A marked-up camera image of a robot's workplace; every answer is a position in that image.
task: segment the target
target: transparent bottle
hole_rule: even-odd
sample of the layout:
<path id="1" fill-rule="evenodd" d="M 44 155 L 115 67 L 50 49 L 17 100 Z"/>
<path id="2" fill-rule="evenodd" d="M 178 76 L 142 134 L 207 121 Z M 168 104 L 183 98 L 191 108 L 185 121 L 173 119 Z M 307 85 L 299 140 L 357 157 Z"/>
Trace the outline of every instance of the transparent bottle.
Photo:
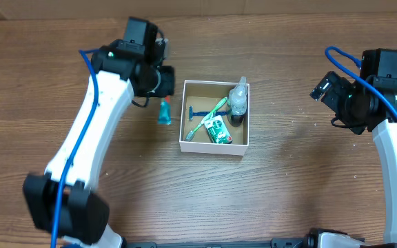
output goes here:
<path id="1" fill-rule="evenodd" d="M 227 98 L 227 119 L 232 126 L 238 127 L 243 122 L 247 110 L 246 78 L 241 77 L 234 89 L 229 91 Z"/>

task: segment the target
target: wooden table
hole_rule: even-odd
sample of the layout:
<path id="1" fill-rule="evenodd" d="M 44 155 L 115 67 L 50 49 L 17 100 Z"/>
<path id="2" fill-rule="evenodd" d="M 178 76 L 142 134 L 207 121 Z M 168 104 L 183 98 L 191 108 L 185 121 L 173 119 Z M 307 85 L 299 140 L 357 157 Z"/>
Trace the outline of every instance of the wooden table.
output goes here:
<path id="1" fill-rule="evenodd" d="M 130 107 L 119 123 L 99 186 L 117 232 L 129 241 L 200 242 L 325 227 L 382 241 L 385 200 L 371 134 L 332 127 L 333 112 L 309 93 L 336 70 L 328 45 L 355 56 L 397 48 L 397 13 L 152 21 L 170 39 L 167 64 L 176 68 L 173 124 L 156 124 L 155 99 L 146 110 Z M 23 180 L 43 173 L 81 106 L 89 74 L 77 50 L 122 37 L 126 22 L 0 21 L 0 247 L 49 247 L 50 235 L 33 226 Z M 181 153 L 184 80 L 241 76 L 251 83 L 246 155 Z"/>

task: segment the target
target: toothbrush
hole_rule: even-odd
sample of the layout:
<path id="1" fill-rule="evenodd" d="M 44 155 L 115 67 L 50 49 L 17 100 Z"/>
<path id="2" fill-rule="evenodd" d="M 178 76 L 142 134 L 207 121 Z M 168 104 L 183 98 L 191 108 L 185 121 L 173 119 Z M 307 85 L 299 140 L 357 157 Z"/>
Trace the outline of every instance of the toothbrush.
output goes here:
<path id="1" fill-rule="evenodd" d="M 200 129 L 201 126 L 203 126 L 203 124 L 205 123 L 205 121 L 207 121 L 209 118 L 211 118 L 215 112 L 217 112 L 217 110 L 219 110 L 221 107 L 224 106 L 224 104 L 227 101 L 227 97 L 225 97 L 224 99 L 221 99 L 217 105 L 215 106 L 215 108 L 209 113 L 207 114 L 205 117 L 203 117 L 203 119 L 201 119 L 201 122 L 196 126 L 196 128 L 194 128 L 193 130 L 191 130 L 186 138 L 185 141 L 192 141 L 192 139 L 194 138 L 194 135 L 196 134 L 197 130 Z"/>

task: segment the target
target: white box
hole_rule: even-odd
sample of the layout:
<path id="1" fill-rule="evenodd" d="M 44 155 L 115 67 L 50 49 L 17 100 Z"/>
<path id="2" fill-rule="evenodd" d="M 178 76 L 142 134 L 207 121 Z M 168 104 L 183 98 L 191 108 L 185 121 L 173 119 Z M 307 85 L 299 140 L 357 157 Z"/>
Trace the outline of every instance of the white box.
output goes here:
<path id="1" fill-rule="evenodd" d="M 211 111 L 217 103 L 229 94 L 237 83 L 191 81 L 186 80 L 183 87 L 182 115 L 180 125 L 179 143 L 182 152 L 198 152 L 210 154 L 229 154 L 243 156 L 249 146 L 249 115 L 250 115 L 250 86 L 247 83 L 247 111 L 243 123 L 233 127 L 226 116 L 222 116 L 226 128 L 231 134 L 232 144 L 214 144 L 207 135 L 205 127 L 195 133 L 192 141 L 184 141 L 187 134 L 202 120 L 202 116 L 195 116 L 189 120 L 189 107 L 193 106 L 194 112 Z M 219 111 L 226 111 L 224 105 Z"/>

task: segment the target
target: green package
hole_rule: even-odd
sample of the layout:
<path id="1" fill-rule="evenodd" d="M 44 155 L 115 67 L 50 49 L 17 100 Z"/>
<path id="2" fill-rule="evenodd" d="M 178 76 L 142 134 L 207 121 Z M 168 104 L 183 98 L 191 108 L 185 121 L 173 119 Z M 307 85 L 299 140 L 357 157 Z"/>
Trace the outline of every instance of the green package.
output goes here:
<path id="1" fill-rule="evenodd" d="M 232 143 L 231 134 L 228 132 L 221 116 L 215 116 L 204 123 L 207 134 L 213 143 L 230 144 Z"/>

